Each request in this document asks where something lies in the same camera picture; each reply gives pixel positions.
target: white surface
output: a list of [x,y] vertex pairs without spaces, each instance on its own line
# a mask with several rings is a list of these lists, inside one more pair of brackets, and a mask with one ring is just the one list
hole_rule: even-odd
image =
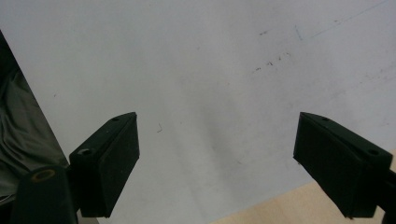
[[65,154],[137,112],[141,159],[101,223],[205,223],[306,183],[300,111],[396,148],[395,22],[376,0],[0,2]]

